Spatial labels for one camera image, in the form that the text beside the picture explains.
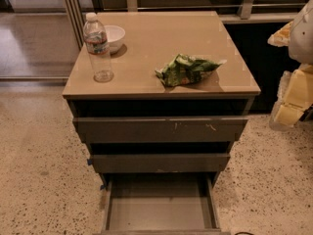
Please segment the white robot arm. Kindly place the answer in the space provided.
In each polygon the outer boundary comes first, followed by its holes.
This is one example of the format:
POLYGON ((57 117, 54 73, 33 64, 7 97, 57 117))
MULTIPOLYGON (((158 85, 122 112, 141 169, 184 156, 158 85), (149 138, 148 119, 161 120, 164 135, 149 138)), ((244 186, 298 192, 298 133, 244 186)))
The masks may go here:
POLYGON ((295 71, 284 71, 270 116, 270 127, 285 131, 294 127, 313 105, 313 0, 293 21, 273 33, 268 43, 287 46, 289 56, 300 63, 295 71))

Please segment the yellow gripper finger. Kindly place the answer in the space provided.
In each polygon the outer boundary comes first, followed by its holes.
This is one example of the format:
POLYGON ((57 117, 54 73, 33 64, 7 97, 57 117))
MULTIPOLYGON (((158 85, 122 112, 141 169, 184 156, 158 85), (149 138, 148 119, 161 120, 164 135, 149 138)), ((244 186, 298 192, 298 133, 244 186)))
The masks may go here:
POLYGON ((292 22, 285 24, 282 28, 273 33, 267 42, 276 47, 284 47, 290 45, 290 33, 292 22))
POLYGON ((313 105, 313 66, 301 64, 293 72, 285 70, 277 97, 269 125, 274 130, 285 131, 294 127, 313 105))

